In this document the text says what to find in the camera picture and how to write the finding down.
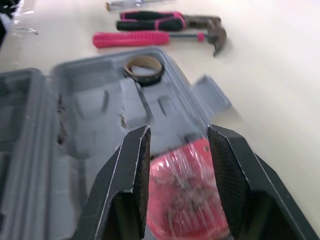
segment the table surface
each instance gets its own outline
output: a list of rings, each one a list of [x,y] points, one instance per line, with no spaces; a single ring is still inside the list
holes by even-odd
[[[0,52],[0,72],[114,53],[97,50],[95,32],[115,32],[104,0],[24,0]],[[163,49],[191,83],[213,77],[234,110],[215,124],[242,134],[274,170],[320,235],[320,2],[169,0],[145,9],[219,15],[228,43],[172,41]]]

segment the hammer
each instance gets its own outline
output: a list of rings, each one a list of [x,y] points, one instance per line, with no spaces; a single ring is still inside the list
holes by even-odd
[[[98,48],[128,47],[128,46],[149,46],[166,45],[171,38],[191,38],[203,42],[205,39],[214,46],[213,56],[215,57],[227,39],[227,33],[218,21],[209,19],[206,23],[207,33],[168,33],[164,31],[131,31],[131,32],[97,32],[92,42]]]

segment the tool case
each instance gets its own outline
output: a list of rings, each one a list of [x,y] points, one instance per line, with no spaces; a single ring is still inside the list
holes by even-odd
[[[124,77],[140,55],[162,63],[159,83]],[[208,126],[230,107],[209,76],[188,85],[157,47],[62,63],[50,76],[0,73],[0,240],[155,240],[143,218],[148,160],[201,136],[234,239],[318,240],[247,141]]]
[[[160,83],[124,77],[139,55],[162,63]],[[97,173],[128,132],[149,125],[156,156],[205,136],[230,107],[209,76],[190,86],[157,47],[62,63],[49,77],[0,73],[0,240],[71,239]]]

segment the pink handle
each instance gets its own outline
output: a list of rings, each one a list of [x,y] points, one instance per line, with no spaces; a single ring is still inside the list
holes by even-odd
[[[165,45],[170,42],[170,35],[163,31],[97,32],[92,41],[97,49]]]

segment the hammer head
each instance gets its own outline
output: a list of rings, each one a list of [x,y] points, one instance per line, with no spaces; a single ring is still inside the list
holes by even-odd
[[[221,22],[213,21],[211,19],[207,21],[207,31],[207,41],[214,46],[213,56],[215,57],[225,46],[227,32],[222,27]]]

